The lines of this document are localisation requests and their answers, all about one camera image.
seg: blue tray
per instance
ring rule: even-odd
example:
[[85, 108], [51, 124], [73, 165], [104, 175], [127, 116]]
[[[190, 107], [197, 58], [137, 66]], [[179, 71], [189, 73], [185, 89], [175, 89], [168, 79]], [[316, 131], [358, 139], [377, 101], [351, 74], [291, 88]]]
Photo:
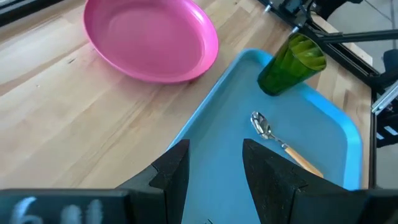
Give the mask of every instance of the blue tray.
[[277, 97], [264, 94], [256, 80], [271, 58], [261, 50], [242, 51], [172, 142], [190, 140], [183, 223], [259, 223], [244, 174], [243, 139], [294, 161], [275, 141], [257, 135], [253, 111], [324, 178], [349, 190], [360, 188], [362, 144], [352, 120], [304, 83]]

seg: metal rod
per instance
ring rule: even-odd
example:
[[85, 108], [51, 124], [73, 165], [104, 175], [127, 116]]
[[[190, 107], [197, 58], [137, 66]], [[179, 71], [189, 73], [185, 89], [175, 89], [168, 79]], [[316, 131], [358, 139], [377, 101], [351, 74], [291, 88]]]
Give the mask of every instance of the metal rod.
[[292, 31], [290, 32], [290, 34], [294, 34], [294, 33], [296, 33], [297, 31], [299, 31], [299, 27], [294, 27], [293, 29], [292, 29]]
[[398, 80], [380, 96], [372, 105], [372, 113], [378, 115], [392, 100], [398, 96]]
[[264, 12], [269, 12], [271, 10], [271, 4], [269, 4], [266, 9], [264, 10]]
[[[372, 90], [372, 103], [377, 99], [376, 91]], [[369, 147], [369, 188], [373, 189], [376, 186], [376, 149], [377, 149], [377, 118], [375, 114], [371, 114], [371, 136]]]
[[326, 44], [398, 39], [398, 29], [358, 32], [353, 34], [328, 34], [318, 38]]
[[321, 30], [321, 27], [318, 28], [317, 24], [307, 24], [301, 28], [300, 33], [314, 40], [325, 53], [335, 59], [353, 75], [357, 76], [360, 80], [362, 80], [362, 82], [371, 88], [374, 88], [373, 84], [370, 82], [370, 75], [378, 75], [379, 72], [343, 44], [325, 44], [324, 42], [319, 41], [313, 29], [309, 28], [309, 26], [312, 27], [312, 25], [313, 28]]

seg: gray floor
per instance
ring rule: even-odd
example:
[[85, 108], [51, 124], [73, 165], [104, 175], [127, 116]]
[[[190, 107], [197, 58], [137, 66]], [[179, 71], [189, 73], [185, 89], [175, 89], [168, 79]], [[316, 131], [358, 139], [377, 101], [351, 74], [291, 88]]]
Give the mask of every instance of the gray floor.
[[[396, 12], [398, 0], [364, 0], [361, 4], [347, 2], [329, 17], [328, 22], [345, 33], [393, 29], [398, 20], [395, 18]], [[384, 72], [382, 55], [385, 51], [393, 49], [392, 40], [357, 44], [373, 57], [374, 68]]]
[[[364, 0], [361, 4], [345, 3], [328, 19], [336, 29], [349, 32], [396, 29], [398, 0]], [[382, 55], [393, 49], [392, 40], [357, 43], [373, 57], [373, 66], [384, 72]], [[385, 189], [398, 189], [398, 144], [376, 150], [376, 184]]]

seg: wood grain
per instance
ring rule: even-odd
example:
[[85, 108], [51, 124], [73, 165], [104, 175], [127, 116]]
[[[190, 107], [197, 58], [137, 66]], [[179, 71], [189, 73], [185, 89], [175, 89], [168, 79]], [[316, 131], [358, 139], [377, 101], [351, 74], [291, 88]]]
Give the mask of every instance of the wood grain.
[[[239, 51], [274, 54], [290, 32], [256, 0], [196, 2], [217, 28], [220, 52], [204, 76], [179, 85], [143, 83], [110, 67], [85, 36], [82, 0], [2, 27], [0, 188], [119, 185], [165, 151]], [[328, 63], [307, 83], [361, 132], [365, 187], [371, 91]]]

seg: black metal frame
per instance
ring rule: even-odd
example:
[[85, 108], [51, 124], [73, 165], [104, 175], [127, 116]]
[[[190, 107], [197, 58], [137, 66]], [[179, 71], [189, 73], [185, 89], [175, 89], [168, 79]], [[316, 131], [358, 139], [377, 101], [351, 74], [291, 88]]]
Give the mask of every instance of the black metal frame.
[[0, 7], [0, 27], [63, 0], [16, 0]]
[[[284, 22], [299, 29], [299, 32], [313, 39], [322, 50], [336, 60], [345, 69], [359, 78], [372, 89], [372, 104], [376, 101], [377, 93], [383, 94], [385, 87], [398, 78], [398, 68], [380, 74], [362, 58], [344, 46], [344, 42], [362, 42], [373, 40], [398, 39], [398, 30], [381, 30], [377, 32], [362, 32], [356, 34], [334, 33], [328, 34], [322, 27], [310, 18], [312, 0], [258, 0], [269, 6], [270, 11]], [[376, 187], [376, 131], [377, 118], [371, 113], [370, 157], [369, 157], [369, 188]]]

